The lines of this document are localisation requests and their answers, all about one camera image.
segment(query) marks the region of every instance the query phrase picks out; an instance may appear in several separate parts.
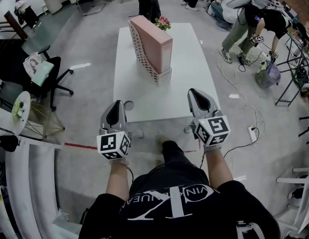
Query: pink flower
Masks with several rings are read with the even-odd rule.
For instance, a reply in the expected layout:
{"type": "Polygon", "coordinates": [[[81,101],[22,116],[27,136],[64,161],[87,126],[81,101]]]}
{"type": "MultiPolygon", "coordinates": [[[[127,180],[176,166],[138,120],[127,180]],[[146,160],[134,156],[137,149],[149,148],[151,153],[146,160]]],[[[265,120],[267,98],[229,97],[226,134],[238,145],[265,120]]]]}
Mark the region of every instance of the pink flower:
{"type": "Polygon", "coordinates": [[[159,19],[159,23],[161,24],[169,24],[169,21],[167,18],[161,16],[160,19],[159,19]]]}

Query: round white table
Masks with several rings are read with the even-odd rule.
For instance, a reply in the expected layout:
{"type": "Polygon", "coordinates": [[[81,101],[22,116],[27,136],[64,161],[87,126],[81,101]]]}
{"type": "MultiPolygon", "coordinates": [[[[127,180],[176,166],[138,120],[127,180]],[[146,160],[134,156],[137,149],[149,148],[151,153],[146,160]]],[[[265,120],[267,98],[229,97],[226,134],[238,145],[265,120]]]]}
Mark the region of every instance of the round white table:
{"type": "Polygon", "coordinates": [[[24,130],[28,120],[29,111],[30,111],[30,94],[29,92],[24,91],[17,97],[13,109],[11,110],[10,129],[14,134],[19,135],[24,130]],[[19,105],[20,102],[23,102],[23,107],[20,109],[22,112],[21,118],[15,121],[13,118],[13,111],[15,106],[19,105]]]}

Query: pink file box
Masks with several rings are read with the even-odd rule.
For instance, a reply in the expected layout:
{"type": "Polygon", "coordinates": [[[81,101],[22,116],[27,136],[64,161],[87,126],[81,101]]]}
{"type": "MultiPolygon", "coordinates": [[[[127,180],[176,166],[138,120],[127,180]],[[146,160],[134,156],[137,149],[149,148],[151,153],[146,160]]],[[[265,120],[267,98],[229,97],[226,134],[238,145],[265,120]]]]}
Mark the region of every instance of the pink file box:
{"type": "Polygon", "coordinates": [[[136,28],[144,53],[158,74],[170,69],[172,53],[172,37],[152,24],[144,16],[137,16],[130,20],[136,28]]]}

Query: olive green pants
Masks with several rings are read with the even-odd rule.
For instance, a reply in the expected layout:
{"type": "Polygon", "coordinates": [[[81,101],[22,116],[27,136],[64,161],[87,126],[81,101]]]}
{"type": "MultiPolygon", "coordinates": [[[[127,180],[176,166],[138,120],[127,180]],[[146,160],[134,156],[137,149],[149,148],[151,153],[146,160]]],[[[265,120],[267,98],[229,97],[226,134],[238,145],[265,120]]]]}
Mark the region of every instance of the olive green pants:
{"type": "Polygon", "coordinates": [[[224,51],[228,52],[234,43],[242,38],[242,36],[248,31],[248,36],[239,44],[239,47],[242,50],[243,56],[246,56],[249,50],[253,47],[253,44],[250,42],[250,38],[256,32],[256,27],[250,27],[245,19],[245,8],[241,10],[239,18],[234,23],[231,32],[222,42],[222,47],[224,51]]]}

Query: red tape line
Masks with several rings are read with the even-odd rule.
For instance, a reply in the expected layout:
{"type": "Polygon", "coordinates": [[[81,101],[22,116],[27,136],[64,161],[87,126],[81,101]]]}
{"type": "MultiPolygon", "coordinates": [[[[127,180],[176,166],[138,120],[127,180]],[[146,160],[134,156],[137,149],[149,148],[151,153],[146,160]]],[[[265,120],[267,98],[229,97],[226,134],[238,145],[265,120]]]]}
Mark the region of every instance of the red tape line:
{"type": "Polygon", "coordinates": [[[84,149],[97,149],[97,147],[94,146],[87,146],[87,145],[80,145],[80,144],[74,144],[74,143],[65,143],[66,146],[71,146],[71,147],[77,147],[77,148],[84,148],[84,149]]]}

